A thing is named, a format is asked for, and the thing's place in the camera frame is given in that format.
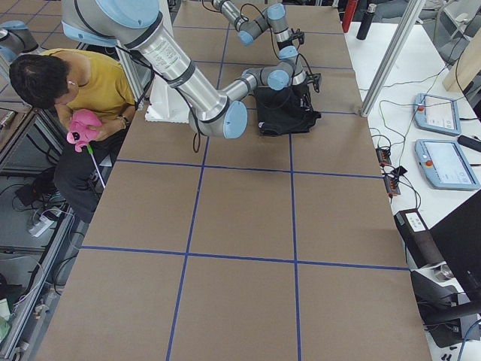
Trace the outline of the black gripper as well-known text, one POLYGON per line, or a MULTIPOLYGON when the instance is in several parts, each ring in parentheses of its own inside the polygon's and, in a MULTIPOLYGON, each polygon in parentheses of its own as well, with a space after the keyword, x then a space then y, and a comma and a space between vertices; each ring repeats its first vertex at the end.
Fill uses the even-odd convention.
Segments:
POLYGON ((310 89, 320 93, 322 75, 320 73, 309 73, 302 83, 296 86, 296 96, 301 100, 301 105, 305 108, 313 109, 310 89))
POLYGON ((304 32, 302 32, 300 29, 294 30, 293 28, 291 28, 289 30, 289 40, 291 42, 297 41, 299 44, 303 44, 304 43, 304 32))

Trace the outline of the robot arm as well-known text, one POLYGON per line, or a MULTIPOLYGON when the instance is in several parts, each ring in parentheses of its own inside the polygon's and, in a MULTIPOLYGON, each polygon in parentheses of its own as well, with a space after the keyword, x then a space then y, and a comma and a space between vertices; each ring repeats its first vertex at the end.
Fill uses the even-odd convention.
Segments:
POLYGON ((291 28, 287 21, 286 7, 282 3, 271 5, 260 11, 254 7, 259 15, 250 19, 243 14, 233 1, 210 1, 212 11, 221 13, 234 27, 237 36, 244 46, 251 45, 254 40, 265 32, 271 33, 272 42, 276 42, 278 58, 286 59, 287 56, 298 56, 298 47, 304 43, 304 33, 291 28))
POLYGON ((279 62, 249 68, 226 88, 215 89, 165 28, 157 1, 63 1, 62 26, 73 40, 108 47, 121 44, 139 52, 151 69, 184 97, 191 108, 189 125, 198 134, 239 138, 248 121, 242 100, 250 93, 261 97, 262 119, 279 122, 268 128, 269 133, 308 132, 321 117, 310 97, 312 90, 319 90, 321 77, 304 70, 292 43, 303 34, 289 28, 284 5, 271 5, 254 20, 231 1, 212 5, 233 25, 244 45, 272 31, 279 62))

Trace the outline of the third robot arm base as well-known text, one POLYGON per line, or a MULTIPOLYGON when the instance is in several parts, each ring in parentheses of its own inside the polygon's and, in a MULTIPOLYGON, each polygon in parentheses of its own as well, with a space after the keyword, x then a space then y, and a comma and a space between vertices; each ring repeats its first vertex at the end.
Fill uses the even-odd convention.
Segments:
POLYGON ((43 51, 29 27, 20 20, 1 24, 1 75, 8 78, 10 64, 21 54, 39 54, 43 51))

